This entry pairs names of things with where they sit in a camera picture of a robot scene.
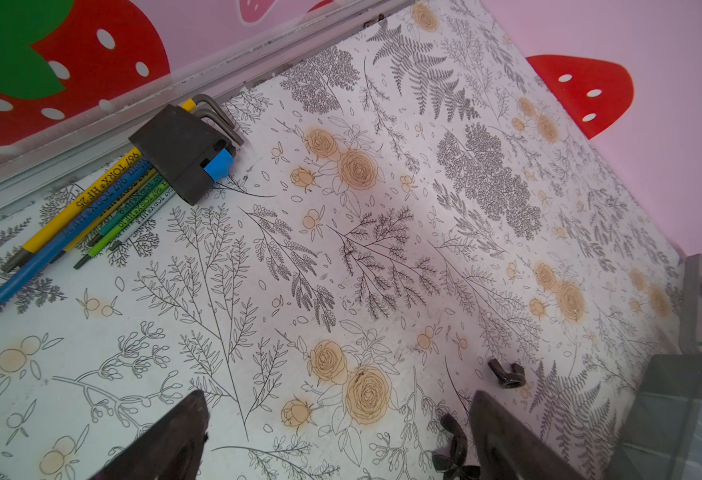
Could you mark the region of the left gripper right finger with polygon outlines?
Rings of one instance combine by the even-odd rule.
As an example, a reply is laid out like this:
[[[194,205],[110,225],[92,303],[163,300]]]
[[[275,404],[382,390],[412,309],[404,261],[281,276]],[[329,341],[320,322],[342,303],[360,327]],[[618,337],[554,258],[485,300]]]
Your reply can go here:
[[[475,392],[469,421],[481,479],[583,479],[488,392]]]

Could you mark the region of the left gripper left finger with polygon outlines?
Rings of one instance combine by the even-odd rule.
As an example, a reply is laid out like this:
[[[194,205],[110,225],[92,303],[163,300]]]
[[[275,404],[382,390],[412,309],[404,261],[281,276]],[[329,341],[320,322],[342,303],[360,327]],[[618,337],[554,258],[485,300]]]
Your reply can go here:
[[[209,419],[204,393],[192,391],[92,479],[195,479]]]

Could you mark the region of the grey plastic organizer box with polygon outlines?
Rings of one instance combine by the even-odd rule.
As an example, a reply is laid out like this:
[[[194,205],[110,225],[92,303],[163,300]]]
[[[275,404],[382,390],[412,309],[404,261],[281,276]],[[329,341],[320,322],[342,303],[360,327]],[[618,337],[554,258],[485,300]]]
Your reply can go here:
[[[702,255],[687,258],[676,354],[654,356],[608,479],[702,479]]]

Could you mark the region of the hex key set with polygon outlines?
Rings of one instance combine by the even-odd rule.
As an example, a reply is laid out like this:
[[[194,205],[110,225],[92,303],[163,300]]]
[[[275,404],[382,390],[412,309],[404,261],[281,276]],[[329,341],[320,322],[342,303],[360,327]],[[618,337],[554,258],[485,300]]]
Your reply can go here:
[[[244,144],[233,122],[209,96],[167,105],[129,137],[133,148],[23,245],[11,258],[13,276],[0,286],[0,308],[35,278],[107,208],[148,176],[188,204],[227,176]]]

